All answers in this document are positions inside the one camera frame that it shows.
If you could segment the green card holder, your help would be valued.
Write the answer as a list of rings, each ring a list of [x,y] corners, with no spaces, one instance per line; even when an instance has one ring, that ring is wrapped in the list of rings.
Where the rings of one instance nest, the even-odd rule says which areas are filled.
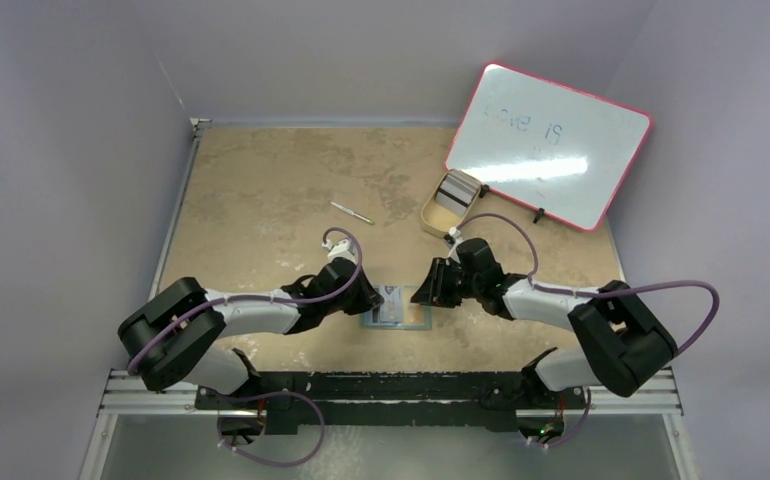
[[[418,286],[376,285],[383,303],[360,317],[362,328],[381,330],[430,330],[432,312],[428,306],[411,302]]]

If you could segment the white VIP card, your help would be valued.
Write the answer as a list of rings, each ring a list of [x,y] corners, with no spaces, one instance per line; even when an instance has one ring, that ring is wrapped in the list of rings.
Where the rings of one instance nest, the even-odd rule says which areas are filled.
[[[376,320],[379,324],[398,325],[403,323],[402,288],[400,286],[382,285],[378,291],[383,298],[379,306]]]

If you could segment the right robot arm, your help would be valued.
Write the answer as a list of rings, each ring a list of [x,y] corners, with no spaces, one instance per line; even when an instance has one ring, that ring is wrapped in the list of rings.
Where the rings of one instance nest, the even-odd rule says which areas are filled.
[[[433,259],[414,304],[455,308],[465,299],[506,320],[529,320],[572,332],[575,348],[550,348],[528,363],[522,392],[537,407],[572,387],[602,386],[627,398],[679,353],[673,336],[630,287],[613,280],[599,288],[567,293],[524,274],[507,273],[489,244],[458,243]]]

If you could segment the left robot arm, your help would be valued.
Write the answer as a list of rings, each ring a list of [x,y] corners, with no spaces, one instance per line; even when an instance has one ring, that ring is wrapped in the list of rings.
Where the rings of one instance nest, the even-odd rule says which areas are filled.
[[[329,315],[360,315],[382,303],[361,267],[335,258],[316,274],[259,294],[207,289],[183,277],[124,320],[117,336],[129,355],[129,373],[148,390],[188,382],[245,409],[258,399],[258,373],[245,354],[220,347],[219,340],[298,334],[319,327]]]

